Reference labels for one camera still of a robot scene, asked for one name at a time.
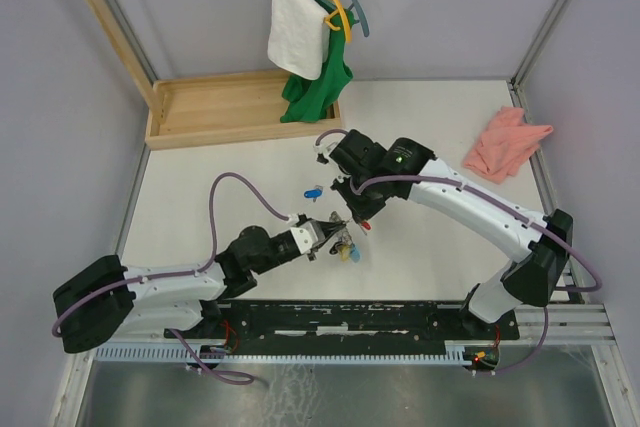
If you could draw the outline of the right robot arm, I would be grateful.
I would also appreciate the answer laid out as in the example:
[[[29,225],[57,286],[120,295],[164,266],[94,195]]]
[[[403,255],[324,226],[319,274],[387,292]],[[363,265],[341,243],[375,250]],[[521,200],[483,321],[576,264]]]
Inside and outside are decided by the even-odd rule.
[[[504,268],[468,294],[458,315],[467,336],[483,337],[521,305],[548,305],[570,257],[570,214],[545,215],[496,196],[408,138],[385,148],[352,129],[337,142],[316,141],[314,149],[318,162],[336,168],[331,187],[354,221],[367,222],[388,200],[403,199],[459,222],[507,256]]]

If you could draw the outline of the key with blue tag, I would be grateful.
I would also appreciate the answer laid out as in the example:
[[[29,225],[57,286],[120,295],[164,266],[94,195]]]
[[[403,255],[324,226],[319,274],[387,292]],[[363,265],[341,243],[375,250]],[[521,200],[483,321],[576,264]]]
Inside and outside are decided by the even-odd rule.
[[[303,197],[305,199],[311,200],[312,202],[316,202],[323,195],[323,187],[320,185],[316,185],[311,189],[305,190],[303,193]]]

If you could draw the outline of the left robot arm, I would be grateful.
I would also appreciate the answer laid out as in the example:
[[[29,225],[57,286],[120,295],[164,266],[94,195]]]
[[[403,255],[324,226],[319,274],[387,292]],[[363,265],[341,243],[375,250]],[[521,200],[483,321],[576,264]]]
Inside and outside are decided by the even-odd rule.
[[[170,329],[212,336],[221,325],[214,303],[253,289],[260,274],[313,259],[345,226],[304,217],[275,236],[250,226],[210,260],[178,267],[125,266],[116,254],[103,256],[54,291],[52,334],[67,353]]]

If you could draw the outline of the key with red tag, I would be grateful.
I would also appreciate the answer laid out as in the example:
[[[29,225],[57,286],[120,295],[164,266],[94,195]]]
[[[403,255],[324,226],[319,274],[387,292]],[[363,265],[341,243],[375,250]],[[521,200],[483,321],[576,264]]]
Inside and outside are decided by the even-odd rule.
[[[365,233],[368,233],[371,231],[371,225],[367,221],[361,221],[359,223],[359,226]]]

